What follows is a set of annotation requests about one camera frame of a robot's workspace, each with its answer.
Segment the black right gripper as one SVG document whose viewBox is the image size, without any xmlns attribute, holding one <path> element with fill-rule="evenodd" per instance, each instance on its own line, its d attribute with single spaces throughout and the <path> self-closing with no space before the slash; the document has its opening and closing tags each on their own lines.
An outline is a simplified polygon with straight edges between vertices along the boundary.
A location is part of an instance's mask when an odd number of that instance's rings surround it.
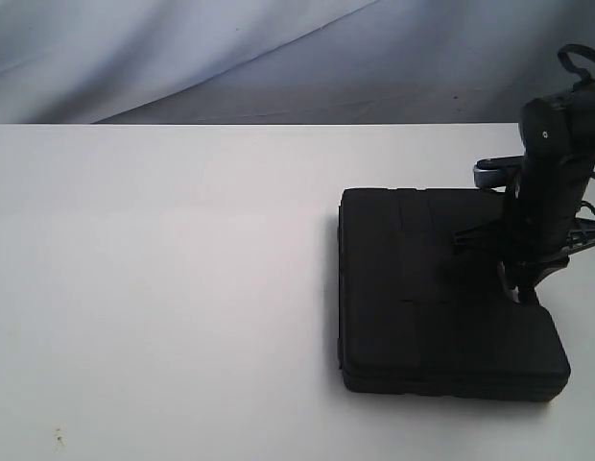
<svg viewBox="0 0 595 461">
<path fill-rule="evenodd" d="M 495 255 L 505 296 L 537 304 L 536 283 L 565 268 L 570 255 L 595 247 L 595 220 L 577 216 L 593 208 L 583 195 L 594 168 L 595 156 L 523 156 L 501 194 L 500 217 L 456 232 L 455 246 Z"/>
</svg>

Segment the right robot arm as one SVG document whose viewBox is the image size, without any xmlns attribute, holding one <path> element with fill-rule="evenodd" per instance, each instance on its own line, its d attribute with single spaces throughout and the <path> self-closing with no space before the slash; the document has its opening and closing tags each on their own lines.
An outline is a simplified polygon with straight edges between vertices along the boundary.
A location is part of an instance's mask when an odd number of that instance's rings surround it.
<svg viewBox="0 0 595 461">
<path fill-rule="evenodd" d="M 493 254 L 507 296 L 536 301 L 536 286 L 571 255 L 595 247 L 595 84 L 535 98 L 520 113 L 524 153 L 485 158 L 473 167 L 477 188 L 503 199 L 498 219 L 454 235 L 456 251 Z"/>
</svg>

